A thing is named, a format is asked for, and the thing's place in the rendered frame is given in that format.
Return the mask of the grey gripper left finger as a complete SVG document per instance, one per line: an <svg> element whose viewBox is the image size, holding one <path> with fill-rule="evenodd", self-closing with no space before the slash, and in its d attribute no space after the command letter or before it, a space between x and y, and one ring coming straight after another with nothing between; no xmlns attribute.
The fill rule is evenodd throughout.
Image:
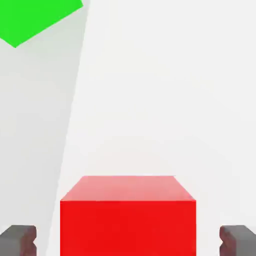
<svg viewBox="0 0 256 256"><path fill-rule="evenodd" d="M37 256L34 225L11 225L0 234L0 256Z"/></svg>

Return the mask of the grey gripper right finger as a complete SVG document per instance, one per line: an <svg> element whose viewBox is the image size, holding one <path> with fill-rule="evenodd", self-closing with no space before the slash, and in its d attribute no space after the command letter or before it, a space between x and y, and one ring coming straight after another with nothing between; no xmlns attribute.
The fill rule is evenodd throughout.
<svg viewBox="0 0 256 256"><path fill-rule="evenodd" d="M222 225L219 256L256 256L256 234L245 225Z"/></svg>

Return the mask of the small red cube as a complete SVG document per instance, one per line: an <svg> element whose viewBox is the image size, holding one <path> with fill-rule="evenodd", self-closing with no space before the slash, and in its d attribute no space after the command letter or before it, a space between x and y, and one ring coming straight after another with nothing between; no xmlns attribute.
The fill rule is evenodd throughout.
<svg viewBox="0 0 256 256"><path fill-rule="evenodd" d="M83 176L60 200L60 256L196 256L196 237L173 176Z"/></svg>

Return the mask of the small green cube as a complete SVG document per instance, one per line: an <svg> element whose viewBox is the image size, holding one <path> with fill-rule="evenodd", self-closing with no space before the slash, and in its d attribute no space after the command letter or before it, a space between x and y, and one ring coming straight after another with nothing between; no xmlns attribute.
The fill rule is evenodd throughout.
<svg viewBox="0 0 256 256"><path fill-rule="evenodd" d="M16 48L82 7L82 0L0 0L0 39Z"/></svg>

